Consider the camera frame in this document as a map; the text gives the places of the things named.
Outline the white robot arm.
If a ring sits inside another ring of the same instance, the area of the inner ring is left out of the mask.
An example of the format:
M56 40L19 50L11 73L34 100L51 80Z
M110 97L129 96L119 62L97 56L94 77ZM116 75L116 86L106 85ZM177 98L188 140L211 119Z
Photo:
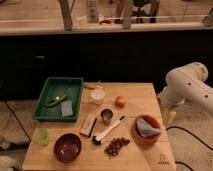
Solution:
M207 78L208 69L200 62L174 68L166 74L166 86L157 95L164 126L172 123L175 108L186 99L213 114L213 88L205 84Z

